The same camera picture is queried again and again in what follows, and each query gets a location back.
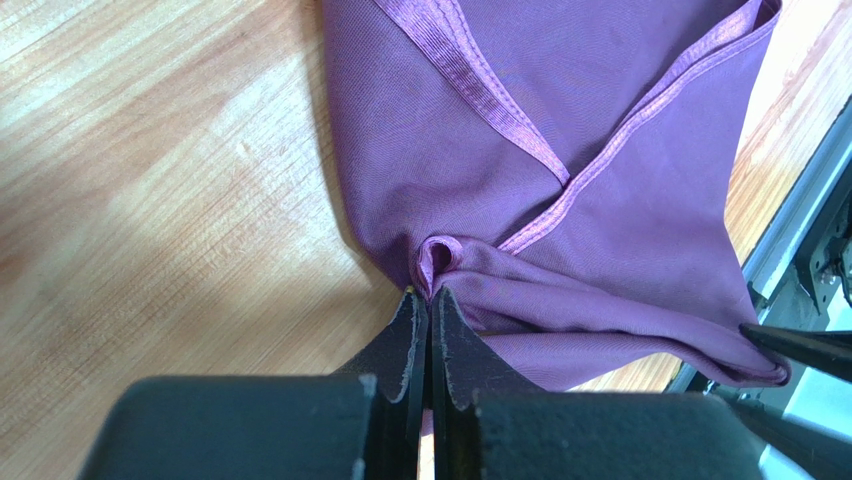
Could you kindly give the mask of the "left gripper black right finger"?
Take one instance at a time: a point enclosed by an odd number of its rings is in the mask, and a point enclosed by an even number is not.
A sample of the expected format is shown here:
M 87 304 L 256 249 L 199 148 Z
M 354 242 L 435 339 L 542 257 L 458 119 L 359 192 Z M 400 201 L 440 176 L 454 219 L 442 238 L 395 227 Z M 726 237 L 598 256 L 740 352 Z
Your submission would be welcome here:
M 441 288 L 431 303 L 431 380 L 437 479 L 478 479 L 481 429 L 477 402 L 505 394 L 538 393 L 467 324 L 453 294 Z

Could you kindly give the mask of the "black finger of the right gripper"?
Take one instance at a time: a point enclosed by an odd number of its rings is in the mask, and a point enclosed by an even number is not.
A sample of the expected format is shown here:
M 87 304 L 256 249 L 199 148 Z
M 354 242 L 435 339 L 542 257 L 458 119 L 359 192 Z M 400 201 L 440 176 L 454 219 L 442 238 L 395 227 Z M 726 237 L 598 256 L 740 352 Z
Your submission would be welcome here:
M 811 332 L 742 324 L 740 332 L 761 350 L 851 382 L 851 331 Z
M 740 421 L 766 445 L 792 460 L 815 479 L 851 477 L 851 439 L 782 409 L 789 395 L 768 388 L 716 385 L 712 393 L 725 400 Z

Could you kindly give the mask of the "purple cloth napkin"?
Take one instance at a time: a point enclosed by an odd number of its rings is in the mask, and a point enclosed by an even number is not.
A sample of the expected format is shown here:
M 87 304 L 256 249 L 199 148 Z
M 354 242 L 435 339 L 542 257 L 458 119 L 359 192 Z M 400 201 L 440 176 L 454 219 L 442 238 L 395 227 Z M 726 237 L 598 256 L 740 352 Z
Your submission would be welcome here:
M 452 291 L 551 391 L 657 352 L 720 383 L 791 368 L 724 222 L 778 1 L 326 1 L 349 224 L 399 287 Z

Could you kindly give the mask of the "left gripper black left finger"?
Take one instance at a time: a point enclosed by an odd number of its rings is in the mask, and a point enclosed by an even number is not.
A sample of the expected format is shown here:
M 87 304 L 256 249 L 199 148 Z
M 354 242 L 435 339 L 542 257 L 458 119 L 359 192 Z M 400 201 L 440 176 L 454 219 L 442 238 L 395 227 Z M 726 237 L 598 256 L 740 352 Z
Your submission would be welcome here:
M 336 370 L 338 375 L 374 378 L 365 479 L 417 477 L 428 332 L 425 300 L 409 287 L 390 323 Z

